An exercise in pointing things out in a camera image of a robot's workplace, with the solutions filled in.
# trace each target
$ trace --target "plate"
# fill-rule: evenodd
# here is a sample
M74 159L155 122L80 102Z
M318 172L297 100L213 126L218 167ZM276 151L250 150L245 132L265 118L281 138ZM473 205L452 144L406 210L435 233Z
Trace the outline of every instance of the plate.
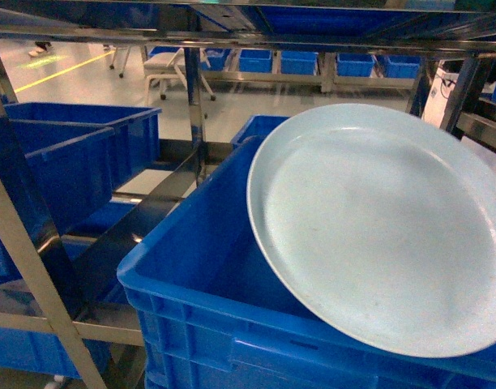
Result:
M334 328L415 357L496 342L496 176L447 133L373 105L277 127L250 167L257 243Z

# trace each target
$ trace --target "floor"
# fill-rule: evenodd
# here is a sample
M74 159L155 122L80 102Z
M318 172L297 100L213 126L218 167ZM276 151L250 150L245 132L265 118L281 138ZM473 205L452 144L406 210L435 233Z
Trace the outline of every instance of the floor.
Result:
M102 45L54 43L50 53L31 59L30 41L0 41L0 55L17 92L19 101L52 101L80 104L143 105L143 68L139 48L133 48L125 76L118 78L117 70L110 70L112 53ZM408 92L400 90L365 90L337 88L323 95L318 88L275 85L213 83L217 100L203 98L208 114L205 123L209 141L228 142L253 114L291 116L303 110L335 103L365 102L404 111ZM190 139L190 122L185 89L174 86L167 92L168 100L161 101L157 91L151 91L152 106L161 107L160 137ZM485 149L477 152L496 171L496 157ZM146 193L165 172L146 172L127 184L125 191ZM31 374L0 368L0 388L42 389L51 376ZM70 389L84 388L74 381Z

